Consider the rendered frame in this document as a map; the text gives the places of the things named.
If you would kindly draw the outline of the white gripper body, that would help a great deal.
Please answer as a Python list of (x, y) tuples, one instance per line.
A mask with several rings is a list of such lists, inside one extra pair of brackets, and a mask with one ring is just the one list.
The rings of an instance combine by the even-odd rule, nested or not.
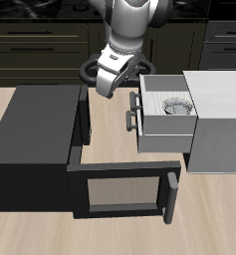
[(140, 54), (102, 54), (98, 59), (97, 93), (107, 97), (135, 70)]

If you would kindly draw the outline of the white cabinet drawer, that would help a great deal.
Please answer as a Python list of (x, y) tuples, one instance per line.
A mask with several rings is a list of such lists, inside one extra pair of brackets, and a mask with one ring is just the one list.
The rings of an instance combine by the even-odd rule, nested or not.
[(140, 75), (135, 99), (139, 152), (190, 152), (197, 114), (168, 115), (163, 101), (176, 97), (192, 102), (183, 75)]

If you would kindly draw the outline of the grey patterned bowl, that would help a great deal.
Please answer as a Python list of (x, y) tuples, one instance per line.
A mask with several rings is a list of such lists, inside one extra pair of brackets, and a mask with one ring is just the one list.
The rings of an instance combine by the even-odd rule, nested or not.
[(168, 115), (189, 115), (193, 110), (193, 105), (189, 100), (179, 97), (164, 100), (162, 107)]

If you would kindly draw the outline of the dark kitchen cupboards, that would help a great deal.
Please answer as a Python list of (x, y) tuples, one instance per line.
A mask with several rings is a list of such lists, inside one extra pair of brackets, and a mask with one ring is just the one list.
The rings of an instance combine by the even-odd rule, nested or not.
[[(142, 52), (159, 75), (199, 68), (204, 23), (174, 19), (143, 36)], [(0, 23), (0, 87), (78, 84), (79, 67), (105, 47), (104, 24), (96, 20)]]

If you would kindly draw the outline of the black microwave oven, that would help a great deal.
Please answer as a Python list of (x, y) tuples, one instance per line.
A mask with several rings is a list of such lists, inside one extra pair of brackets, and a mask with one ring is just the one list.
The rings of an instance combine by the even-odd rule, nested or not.
[(90, 139), (87, 86), (17, 87), (0, 121), (0, 211), (71, 211), (70, 149)]

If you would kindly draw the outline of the black microwave door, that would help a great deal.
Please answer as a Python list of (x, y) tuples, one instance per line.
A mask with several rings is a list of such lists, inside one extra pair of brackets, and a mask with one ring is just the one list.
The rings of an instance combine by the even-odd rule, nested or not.
[(166, 206), (167, 174), (179, 181), (178, 161), (70, 164), (67, 168), (75, 218), (160, 215)]

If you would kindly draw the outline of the black kitchen countertop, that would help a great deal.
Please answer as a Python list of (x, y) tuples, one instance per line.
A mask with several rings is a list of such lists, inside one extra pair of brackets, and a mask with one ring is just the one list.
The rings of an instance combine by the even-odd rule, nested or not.
[[(0, 19), (100, 17), (89, 0), (0, 0)], [(171, 18), (236, 20), (236, 0), (173, 0)]]

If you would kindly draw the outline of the white grey cabinet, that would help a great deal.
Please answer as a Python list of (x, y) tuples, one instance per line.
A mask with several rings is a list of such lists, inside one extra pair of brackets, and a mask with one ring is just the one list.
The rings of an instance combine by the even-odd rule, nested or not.
[(188, 173), (236, 173), (236, 71), (184, 71), (198, 119)]

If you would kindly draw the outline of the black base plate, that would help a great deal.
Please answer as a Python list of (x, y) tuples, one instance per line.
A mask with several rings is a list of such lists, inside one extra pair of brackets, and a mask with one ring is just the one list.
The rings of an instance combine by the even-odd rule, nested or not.
[[(79, 70), (80, 79), (89, 87), (96, 85), (97, 79), (97, 61), (100, 54), (91, 54), (90, 58), (84, 62)], [(144, 54), (140, 55), (137, 68), (132, 71), (129, 76), (120, 84), (121, 87), (138, 87), (140, 75), (155, 75), (156, 68), (154, 64), (149, 62)]]

